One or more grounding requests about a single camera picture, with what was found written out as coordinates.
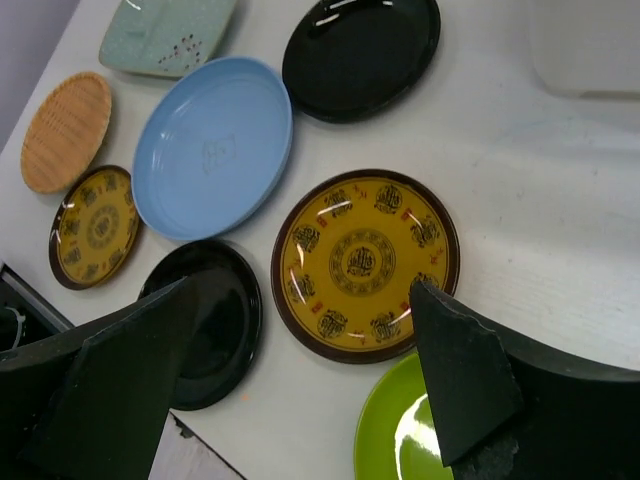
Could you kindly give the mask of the blue plastic plate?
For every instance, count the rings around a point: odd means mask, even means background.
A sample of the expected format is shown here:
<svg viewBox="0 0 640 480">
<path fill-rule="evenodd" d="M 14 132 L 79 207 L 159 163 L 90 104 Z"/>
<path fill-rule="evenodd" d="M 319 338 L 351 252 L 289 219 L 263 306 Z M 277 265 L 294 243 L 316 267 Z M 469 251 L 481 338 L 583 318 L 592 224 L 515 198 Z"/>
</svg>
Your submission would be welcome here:
<svg viewBox="0 0 640 480">
<path fill-rule="evenodd" d="M 292 140 L 275 70 L 249 57 L 210 61 L 169 90 L 141 133 L 131 175 L 138 213 L 175 241 L 233 229 L 276 187 Z"/>
</svg>

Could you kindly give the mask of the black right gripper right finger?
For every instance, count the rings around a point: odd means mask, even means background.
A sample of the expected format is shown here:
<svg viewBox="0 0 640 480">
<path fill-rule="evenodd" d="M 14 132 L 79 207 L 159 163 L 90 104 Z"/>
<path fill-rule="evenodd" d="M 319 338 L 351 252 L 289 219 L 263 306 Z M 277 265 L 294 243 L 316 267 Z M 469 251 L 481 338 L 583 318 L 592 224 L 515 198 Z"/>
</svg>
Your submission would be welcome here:
<svg viewBox="0 0 640 480">
<path fill-rule="evenodd" d="M 421 281 L 410 288 L 416 346 L 445 466 L 461 462 L 524 409 L 497 333 L 450 300 Z"/>
</svg>

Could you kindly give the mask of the black glossy plate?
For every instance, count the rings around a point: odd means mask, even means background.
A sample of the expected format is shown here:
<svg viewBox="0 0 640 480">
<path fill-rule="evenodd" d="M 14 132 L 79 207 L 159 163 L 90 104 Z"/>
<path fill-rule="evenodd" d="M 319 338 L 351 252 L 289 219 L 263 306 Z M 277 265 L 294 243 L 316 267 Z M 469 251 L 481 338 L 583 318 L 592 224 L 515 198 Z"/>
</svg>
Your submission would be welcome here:
<svg viewBox="0 0 640 480">
<path fill-rule="evenodd" d="M 171 407 L 195 411 L 226 397 L 248 373 L 260 344 L 263 303 L 249 263 L 216 240 L 172 251 L 149 274 L 139 296 L 183 277 L 198 287 L 197 315 Z"/>
</svg>

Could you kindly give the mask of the light green ceramic plate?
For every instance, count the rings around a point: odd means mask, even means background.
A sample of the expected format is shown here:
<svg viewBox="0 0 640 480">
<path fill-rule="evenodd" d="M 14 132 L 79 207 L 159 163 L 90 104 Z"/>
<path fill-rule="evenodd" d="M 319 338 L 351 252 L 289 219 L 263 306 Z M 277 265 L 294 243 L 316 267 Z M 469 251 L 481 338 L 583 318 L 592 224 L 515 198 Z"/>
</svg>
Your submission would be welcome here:
<svg viewBox="0 0 640 480">
<path fill-rule="evenodd" d="M 235 7 L 235 0 L 122 1 L 99 62 L 124 73 L 180 78 L 214 56 Z"/>
</svg>

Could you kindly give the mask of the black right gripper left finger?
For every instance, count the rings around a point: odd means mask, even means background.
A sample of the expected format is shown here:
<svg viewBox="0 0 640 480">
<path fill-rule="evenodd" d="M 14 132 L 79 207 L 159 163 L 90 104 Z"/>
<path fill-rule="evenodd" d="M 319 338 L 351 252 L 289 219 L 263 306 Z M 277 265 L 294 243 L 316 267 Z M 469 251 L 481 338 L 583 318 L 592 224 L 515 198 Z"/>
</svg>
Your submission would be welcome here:
<svg viewBox="0 0 640 480">
<path fill-rule="evenodd" d="M 197 303 L 183 278 L 86 338 L 20 459 L 61 479 L 147 478 Z"/>
</svg>

